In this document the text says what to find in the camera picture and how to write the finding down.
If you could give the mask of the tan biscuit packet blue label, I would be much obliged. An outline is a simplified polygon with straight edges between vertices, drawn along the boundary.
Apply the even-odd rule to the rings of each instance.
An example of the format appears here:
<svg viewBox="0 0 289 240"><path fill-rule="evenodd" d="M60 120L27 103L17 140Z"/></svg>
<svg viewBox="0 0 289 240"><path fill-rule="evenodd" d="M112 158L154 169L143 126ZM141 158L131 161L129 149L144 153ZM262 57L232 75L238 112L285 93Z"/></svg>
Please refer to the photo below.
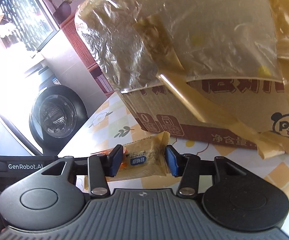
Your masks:
<svg viewBox="0 0 289 240"><path fill-rule="evenodd" d="M169 173L164 153L170 134L159 134L134 141L123 146L123 160L114 177L106 181L123 181L149 176L166 176Z"/></svg>

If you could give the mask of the black front-load washing machine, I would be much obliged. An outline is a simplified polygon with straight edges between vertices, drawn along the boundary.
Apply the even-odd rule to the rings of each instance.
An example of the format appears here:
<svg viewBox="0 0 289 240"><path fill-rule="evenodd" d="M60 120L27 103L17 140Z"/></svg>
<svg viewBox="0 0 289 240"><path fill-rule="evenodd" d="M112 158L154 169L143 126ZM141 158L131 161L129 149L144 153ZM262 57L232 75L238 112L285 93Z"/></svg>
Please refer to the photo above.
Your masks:
<svg viewBox="0 0 289 240"><path fill-rule="evenodd" d="M9 85L0 117L31 155L58 155L88 119L80 96L48 66L18 74Z"/></svg>

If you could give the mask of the cardboard box with plastic cover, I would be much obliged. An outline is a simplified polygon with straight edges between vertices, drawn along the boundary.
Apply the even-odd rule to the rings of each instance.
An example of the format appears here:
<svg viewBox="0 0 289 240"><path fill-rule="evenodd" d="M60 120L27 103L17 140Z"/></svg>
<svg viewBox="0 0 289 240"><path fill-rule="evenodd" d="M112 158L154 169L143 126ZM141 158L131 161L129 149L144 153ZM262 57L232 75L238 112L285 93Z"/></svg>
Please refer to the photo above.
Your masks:
<svg viewBox="0 0 289 240"><path fill-rule="evenodd" d="M75 23L146 131L289 154L289 0L85 0Z"/></svg>

